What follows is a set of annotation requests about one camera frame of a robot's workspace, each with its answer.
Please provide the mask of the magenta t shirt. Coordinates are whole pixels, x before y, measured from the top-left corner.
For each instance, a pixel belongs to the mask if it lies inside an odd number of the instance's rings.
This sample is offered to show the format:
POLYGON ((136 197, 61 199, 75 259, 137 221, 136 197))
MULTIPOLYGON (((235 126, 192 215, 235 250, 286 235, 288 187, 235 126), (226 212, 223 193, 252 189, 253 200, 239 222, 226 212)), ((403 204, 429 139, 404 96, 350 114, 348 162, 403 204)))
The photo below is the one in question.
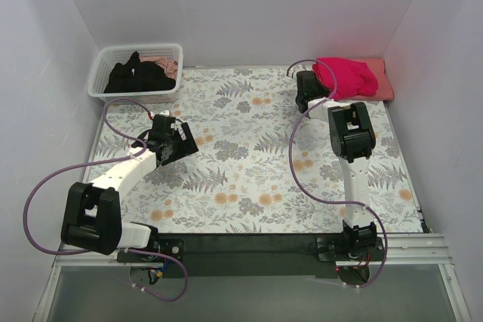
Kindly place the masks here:
POLYGON ((378 80, 366 63, 340 57, 323 57, 317 61, 312 65, 317 79, 331 92, 334 89, 334 79, 337 81, 334 100, 376 95, 378 80))

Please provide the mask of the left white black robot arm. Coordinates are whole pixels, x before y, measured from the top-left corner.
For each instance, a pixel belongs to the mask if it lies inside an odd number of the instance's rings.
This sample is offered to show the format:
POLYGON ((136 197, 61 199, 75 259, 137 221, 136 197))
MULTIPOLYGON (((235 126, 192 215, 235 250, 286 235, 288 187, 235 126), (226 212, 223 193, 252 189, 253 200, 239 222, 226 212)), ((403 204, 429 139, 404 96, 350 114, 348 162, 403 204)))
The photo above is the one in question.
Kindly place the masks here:
POLYGON ((154 115, 151 128, 134 139, 125 160, 90 183, 70 187, 61 241, 104 255, 134 248, 143 261, 155 260, 161 244, 152 237, 154 228, 124 222, 121 203, 145 176, 197 151, 188 123, 170 115, 154 115))

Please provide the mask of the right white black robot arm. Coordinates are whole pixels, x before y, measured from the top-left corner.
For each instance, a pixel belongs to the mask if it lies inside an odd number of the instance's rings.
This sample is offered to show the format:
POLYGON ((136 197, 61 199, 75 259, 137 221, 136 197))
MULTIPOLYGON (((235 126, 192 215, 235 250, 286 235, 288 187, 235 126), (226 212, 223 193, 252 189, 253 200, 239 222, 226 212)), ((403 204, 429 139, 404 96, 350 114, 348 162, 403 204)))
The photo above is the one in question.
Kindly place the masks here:
POLYGON ((313 71, 299 70, 292 78, 297 83, 295 102, 299 112, 328 124, 331 148, 342 168, 347 201, 342 232, 320 237, 316 250, 322 260, 342 255, 354 260, 362 258, 377 245, 375 216, 368 210, 368 168, 376 137, 367 107, 363 102, 330 100, 329 90, 313 71))

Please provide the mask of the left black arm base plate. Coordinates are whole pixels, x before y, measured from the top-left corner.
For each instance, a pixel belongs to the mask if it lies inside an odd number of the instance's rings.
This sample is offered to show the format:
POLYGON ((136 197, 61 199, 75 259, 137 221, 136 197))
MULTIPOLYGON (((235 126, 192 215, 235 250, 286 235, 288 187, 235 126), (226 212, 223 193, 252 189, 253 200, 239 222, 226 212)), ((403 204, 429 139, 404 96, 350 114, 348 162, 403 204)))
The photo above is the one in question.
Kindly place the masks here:
POLYGON ((120 251, 116 257, 117 262, 164 262, 164 258, 154 256, 152 253, 161 253, 181 260, 183 257, 184 241, 182 239, 160 239, 155 238, 149 241, 147 247, 142 251, 149 252, 149 255, 120 251))

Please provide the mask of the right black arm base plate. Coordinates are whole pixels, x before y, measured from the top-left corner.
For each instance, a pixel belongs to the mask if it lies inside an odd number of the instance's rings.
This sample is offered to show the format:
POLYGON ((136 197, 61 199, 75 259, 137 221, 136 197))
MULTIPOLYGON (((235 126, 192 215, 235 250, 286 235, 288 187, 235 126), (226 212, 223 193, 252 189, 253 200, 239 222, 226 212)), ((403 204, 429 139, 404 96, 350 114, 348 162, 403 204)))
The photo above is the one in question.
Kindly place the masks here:
POLYGON ((385 246, 381 238, 377 238, 373 247, 346 246, 340 235, 323 235, 309 243, 309 252, 321 262, 362 262, 381 261, 385 246))

